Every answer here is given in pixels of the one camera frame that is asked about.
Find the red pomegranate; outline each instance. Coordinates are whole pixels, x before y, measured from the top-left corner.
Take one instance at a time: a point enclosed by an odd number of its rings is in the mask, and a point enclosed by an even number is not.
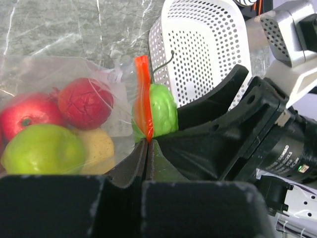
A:
[[[82,130],[101,126],[113,108],[109,87],[92,78],[75,79],[59,92],[57,101],[67,122]]]
[[[50,123],[66,126],[58,105],[45,93],[24,93],[13,97],[0,113],[2,132],[10,141],[26,126]]]

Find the fruit stem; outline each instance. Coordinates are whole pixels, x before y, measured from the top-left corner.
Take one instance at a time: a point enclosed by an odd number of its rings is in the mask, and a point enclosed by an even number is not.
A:
[[[22,121],[22,126],[28,126],[29,124],[30,124],[30,119],[24,119],[23,121]]]

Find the transparent plastic bag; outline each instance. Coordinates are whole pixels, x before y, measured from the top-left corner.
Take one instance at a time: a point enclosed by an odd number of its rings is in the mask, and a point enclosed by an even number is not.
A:
[[[151,130],[143,116],[150,79],[136,64],[1,56],[2,175],[104,174],[125,159],[135,147],[132,121]]]

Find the perforated basket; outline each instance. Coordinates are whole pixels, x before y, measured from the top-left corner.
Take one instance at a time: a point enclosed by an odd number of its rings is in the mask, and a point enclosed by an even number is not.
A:
[[[232,0],[166,0],[149,34],[152,68],[174,59],[154,74],[166,85],[178,107],[208,93],[235,64],[251,71],[246,25]],[[248,75],[232,102],[242,97]]]

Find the white bracket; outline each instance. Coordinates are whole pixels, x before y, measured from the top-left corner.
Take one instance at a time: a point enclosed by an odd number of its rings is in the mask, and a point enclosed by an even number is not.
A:
[[[287,191],[284,203],[288,205],[284,214],[317,222],[317,195],[294,185],[293,190]]]
[[[289,108],[317,85],[317,58],[294,68],[274,60],[264,77],[271,79],[289,96],[286,104],[286,108]]]

